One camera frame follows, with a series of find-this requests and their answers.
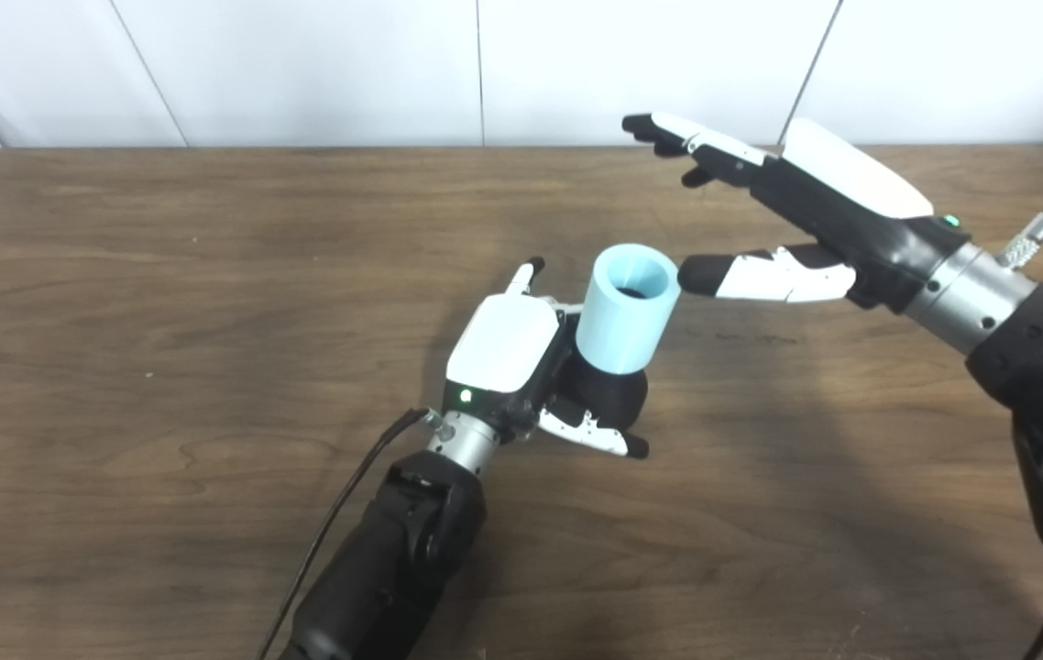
black fingertip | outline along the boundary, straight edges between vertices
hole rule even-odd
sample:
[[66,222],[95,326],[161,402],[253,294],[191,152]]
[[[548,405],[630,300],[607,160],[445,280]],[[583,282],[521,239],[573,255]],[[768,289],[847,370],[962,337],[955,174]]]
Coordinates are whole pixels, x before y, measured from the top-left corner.
[[664,142],[663,140],[657,141],[652,151],[662,158],[676,158],[678,155],[688,154],[688,150],[684,149],[684,146],[673,145],[672,142]]
[[698,296],[714,296],[734,264],[732,254],[694,254],[684,259],[677,272],[677,284]]
[[624,130],[628,132],[642,135],[656,133],[656,124],[652,121],[651,114],[644,114],[644,116],[627,116],[624,118],[622,126],[624,127]]
[[526,260],[526,263],[533,266],[533,277],[538,276],[539,272],[541,272],[543,268],[547,268],[547,260],[538,258],[538,255],[534,255],[533,258]]
[[647,459],[647,440],[632,434],[624,434],[624,443],[627,445],[627,459]]
[[713,177],[709,176],[709,172],[703,171],[699,167],[686,171],[680,177],[680,182],[684,185],[684,188],[701,188],[701,186],[710,182],[710,180],[713,180]]

wood grain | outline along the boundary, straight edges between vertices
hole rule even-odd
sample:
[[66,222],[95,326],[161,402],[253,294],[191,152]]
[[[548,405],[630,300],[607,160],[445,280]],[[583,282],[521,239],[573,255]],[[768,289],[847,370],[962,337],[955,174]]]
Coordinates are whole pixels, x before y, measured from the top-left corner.
[[[1043,147],[874,153],[986,246],[1043,206]],[[578,299],[613,243],[801,241],[744,192],[684,191],[684,169],[642,149],[0,151],[0,657],[249,657],[329,500],[396,414],[436,405],[514,264],[545,255],[538,292]],[[1008,415],[943,344],[848,303],[688,298],[650,376],[648,461],[548,438],[498,455],[415,659],[1024,651],[1043,551]]]

knurled connector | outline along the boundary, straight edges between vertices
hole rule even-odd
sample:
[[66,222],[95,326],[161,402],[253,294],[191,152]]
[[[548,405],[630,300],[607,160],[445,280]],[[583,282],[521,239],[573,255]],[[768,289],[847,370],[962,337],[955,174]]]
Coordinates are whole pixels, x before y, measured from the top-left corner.
[[1042,247],[1043,212],[1033,218],[996,255],[999,266],[1017,270],[1025,266]]

robotic arm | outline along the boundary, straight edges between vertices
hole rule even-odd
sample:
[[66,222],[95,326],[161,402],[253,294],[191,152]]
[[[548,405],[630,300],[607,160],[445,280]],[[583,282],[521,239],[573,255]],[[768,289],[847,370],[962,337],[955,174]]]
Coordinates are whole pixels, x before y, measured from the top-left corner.
[[781,157],[660,113],[627,117],[624,129],[657,155],[692,155],[685,187],[748,188],[815,238],[773,253],[690,255],[679,272],[686,292],[884,305],[965,356],[978,386],[1011,410],[1043,542],[1043,282],[1019,272],[1043,242],[1043,212],[995,255],[906,180],[809,121],[791,124]]
[[[612,277],[598,277],[601,262]],[[441,412],[409,411],[367,455],[312,544],[259,659],[338,506],[380,448],[413,422],[433,427],[428,447],[388,469],[362,521],[300,602],[282,660],[408,657],[483,525],[480,480],[501,445],[541,429],[597,450],[647,457],[647,442],[627,427],[644,406],[642,367],[668,312],[659,325],[633,333],[630,322],[615,322],[615,305],[644,317],[671,312],[680,293],[676,267],[650,247],[612,247],[596,264],[585,303],[567,305],[530,295],[542,266],[540,258],[522,264],[504,293],[481,301],[447,362]]]

white wall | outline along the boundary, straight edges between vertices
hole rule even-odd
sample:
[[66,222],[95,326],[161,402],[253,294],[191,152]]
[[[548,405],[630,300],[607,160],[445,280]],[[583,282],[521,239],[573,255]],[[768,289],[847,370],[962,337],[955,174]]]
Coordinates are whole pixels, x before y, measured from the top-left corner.
[[191,145],[480,145],[476,0],[117,5]]
[[0,0],[11,146],[1043,141],[1037,0]]
[[773,143],[835,0],[480,0],[488,145],[627,145],[664,111]]
[[797,115],[859,143],[1043,142],[1043,3],[845,0]]
[[184,145],[105,0],[0,0],[0,140],[10,147]]

